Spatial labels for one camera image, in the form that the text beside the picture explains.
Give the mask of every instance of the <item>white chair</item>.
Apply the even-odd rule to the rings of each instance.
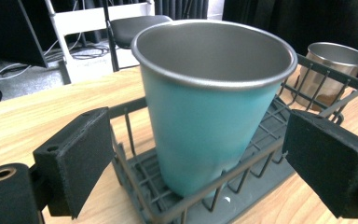
[[[76,62],[69,52],[64,37],[70,34],[106,29],[107,24],[105,22],[103,8],[56,12],[50,0],[45,0],[45,3],[63,52],[64,64],[68,73],[70,73],[68,67],[75,66],[74,64],[76,64]],[[155,5],[153,0],[147,0],[145,3],[109,7],[107,11],[112,21],[140,16],[154,16]]]

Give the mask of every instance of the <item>black chair seat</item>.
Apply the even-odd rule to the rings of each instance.
[[[163,15],[131,17],[110,21],[116,44],[123,49],[131,47],[131,41],[144,29],[171,21],[171,18]]]

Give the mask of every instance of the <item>screw hole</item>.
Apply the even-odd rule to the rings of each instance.
[[[17,169],[14,167],[6,167],[0,169],[0,181],[5,180],[16,174]]]
[[[56,151],[57,149],[58,149],[57,146],[49,147],[49,148],[48,148],[48,152],[53,152],[53,151]]]

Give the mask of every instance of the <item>cup rim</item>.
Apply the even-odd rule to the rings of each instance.
[[[340,47],[340,48],[344,48],[344,49],[349,49],[355,53],[358,53],[358,49],[354,49],[345,45],[340,45],[340,44],[336,44],[336,43],[330,43],[330,42],[316,42],[316,43],[312,43],[310,45],[308,45],[308,52],[313,54],[314,56],[329,62],[329,63],[333,63],[333,64],[339,64],[339,65],[345,65],[345,66],[351,66],[351,67],[358,67],[358,63],[341,63],[341,62],[336,62],[334,60],[331,59],[327,59],[324,56],[316,53],[314,50],[312,50],[312,47],[314,46],[321,46],[321,45],[326,45],[326,46],[334,46],[334,47]]]
[[[231,25],[231,26],[245,28],[245,29],[251,30],[253,32],[258,32],[262,35],[267,35],[269,38],[272,38],[272,39],[278,41],[280,44],[282,44],[283,48],[288,52],[288,55],[290,57],[290,64],[276,76],[260,78],[260,79],[255,79],[255,80],[248,80],[248,81],[222,81],[222,80],[213,80],[213,79],[201,78],[201,77],[189,77],[184,74],[169,71],[159,65],[151,63],[138,50],[138,40],[143,34],[150,32],[154,29],[158,29],[159,27],[162,27],[162,26],[174,26],[174,25],[190,24],[190,23],[225,24],[225,25]],[[141,66],[145,65],[149,69],[159,73],[162,77],[165,77],[167,79],[179,82],[181,84],[189,85],[189,86],[197,86],[197,87],[202,87],[202,88],[206,88],[206,89],[219,89],[219,90],[229,90],[229,91],[241,91],[241,90],[256,89],[256,88],[261,88],[261,87],[265,87],[268,85],[272,85],[277,82],[282,82],[285,78],[289,77],[290,75],[292,75],[295,72],[296,67],[297,67],[297,62],[298,62],[296,52],[293,50],[293,48],[289,44],[287,44],[281,38],[279,38],[276,35],[273,35],[269,32],[263,31],[261,29],[254,28],[252,26],[248,26],[248,25],[244,25],[244,24],[239,24],[236,22],[230,22],[230,21],[182,20],[182,21],[163,22],[161,24],[154,25],[154,26],[144,29],[136,37],[134,37],[131,42],[131,51],[132,51],[132,54],[134,55],[134,57],[140,62]]]

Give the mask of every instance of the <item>chair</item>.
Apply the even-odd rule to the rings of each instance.
[[[116,46],[122,49],[130,49],[131,41],[137,34],[143,31],[143,29],[166,21],[171,21],[171,18],[164,15],[154,15],[154,1],[147,0],[146,3],[150,7],[148,15],[111,21],[109,18],[108,1],[109,0],[103,0],[103,12],[113,71],[116,72],[120,69],[117,62]]]

